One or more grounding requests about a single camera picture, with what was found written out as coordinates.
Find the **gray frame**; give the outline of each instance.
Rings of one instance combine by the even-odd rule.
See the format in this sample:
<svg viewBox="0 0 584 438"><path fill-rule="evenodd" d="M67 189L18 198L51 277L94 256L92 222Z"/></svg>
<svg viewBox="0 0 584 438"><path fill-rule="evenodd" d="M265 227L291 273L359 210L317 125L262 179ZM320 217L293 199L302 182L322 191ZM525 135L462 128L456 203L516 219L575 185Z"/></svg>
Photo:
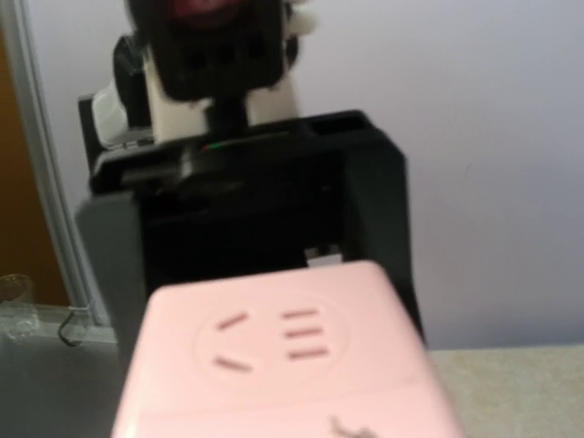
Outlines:
<svg viewBox="0 0 584 438"><path fill-rule="evenodd" d="M68 214L54 156L47 109L33 56L33 41L28 30L26 5L22 0L2 0L0 6L0 23L16 99L47 227L71 305L85 307L91 302L89 287L73 237L75 225Z"/></svg>

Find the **pink power socket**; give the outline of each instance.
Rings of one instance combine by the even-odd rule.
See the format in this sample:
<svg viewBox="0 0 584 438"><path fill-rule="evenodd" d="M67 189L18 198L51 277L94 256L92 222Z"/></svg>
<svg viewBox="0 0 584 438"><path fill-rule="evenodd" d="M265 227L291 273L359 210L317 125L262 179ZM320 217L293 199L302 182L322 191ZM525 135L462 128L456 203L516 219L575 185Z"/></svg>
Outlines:
<svg viewBox="0 0 584 438"><path fill-rule="evenodd" d="M114 438L462 438L382 269L353 263L165 287Z"/></svg>

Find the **pink plastic surface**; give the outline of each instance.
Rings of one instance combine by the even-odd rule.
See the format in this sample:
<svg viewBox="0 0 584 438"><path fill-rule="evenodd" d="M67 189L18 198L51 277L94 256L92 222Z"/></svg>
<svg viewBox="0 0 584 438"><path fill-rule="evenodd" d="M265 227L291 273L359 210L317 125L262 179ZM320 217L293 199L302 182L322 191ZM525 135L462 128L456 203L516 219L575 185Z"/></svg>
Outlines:
<svg viewBox="0 0 584 438"><path fill-rule="evenodd" d="M462 437L383 271L355 263L166 287L114 438Z"/></svg>

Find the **glass cup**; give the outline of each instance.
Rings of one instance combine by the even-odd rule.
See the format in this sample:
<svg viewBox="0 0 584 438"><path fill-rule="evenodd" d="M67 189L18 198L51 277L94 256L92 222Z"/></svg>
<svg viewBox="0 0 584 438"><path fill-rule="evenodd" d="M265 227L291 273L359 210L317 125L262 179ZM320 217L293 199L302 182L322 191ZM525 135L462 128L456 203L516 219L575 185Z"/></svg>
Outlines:
<svg viewBox="0 0 584 438"><path fill-rule="evenodd" d="M38 330L34 284L30 277L0 277L0 321L4 333L18 343Z"/></svg>

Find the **table surface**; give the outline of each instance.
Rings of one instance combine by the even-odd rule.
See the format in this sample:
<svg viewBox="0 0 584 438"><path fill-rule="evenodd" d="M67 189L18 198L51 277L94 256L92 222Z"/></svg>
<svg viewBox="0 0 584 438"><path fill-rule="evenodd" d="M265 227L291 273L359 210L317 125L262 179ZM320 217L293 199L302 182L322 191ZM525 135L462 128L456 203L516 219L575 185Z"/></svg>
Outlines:
<svg viewBox="0 0 584 438"><path fill-rule="evenodd" d="M430 354L470 438L584 436L584 347ZM107 438L122 384L115 344L0 339L0 435Z"/></svg>

